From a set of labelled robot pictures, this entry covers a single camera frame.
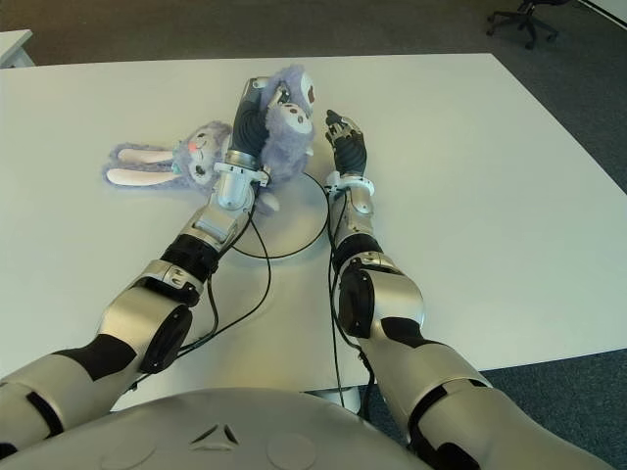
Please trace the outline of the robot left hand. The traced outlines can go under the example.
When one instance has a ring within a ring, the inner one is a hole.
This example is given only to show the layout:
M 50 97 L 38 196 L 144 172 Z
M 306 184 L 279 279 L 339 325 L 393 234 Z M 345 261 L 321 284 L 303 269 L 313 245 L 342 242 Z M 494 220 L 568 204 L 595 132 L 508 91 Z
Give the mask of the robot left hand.
M 261 100 L 268 81 L 268 77 L 259 76 L 246 82 L 225 157 L 230 164 L 250 170 L 259 170 L 262 167 L 261 152 L 268 138 L 268 130 L 265 126 L 267 108 L 261 107 Z

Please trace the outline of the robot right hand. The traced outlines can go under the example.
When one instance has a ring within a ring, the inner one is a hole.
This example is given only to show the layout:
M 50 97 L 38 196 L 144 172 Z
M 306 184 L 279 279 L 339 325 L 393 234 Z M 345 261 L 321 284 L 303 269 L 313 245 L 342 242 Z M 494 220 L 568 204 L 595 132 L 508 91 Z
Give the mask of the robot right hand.
M 331 145 L 335 169 L 341 174 L 363 176 L 367 150 L 363 133 L 349 117 L 328 110 L 326 112 L 325 138 Z

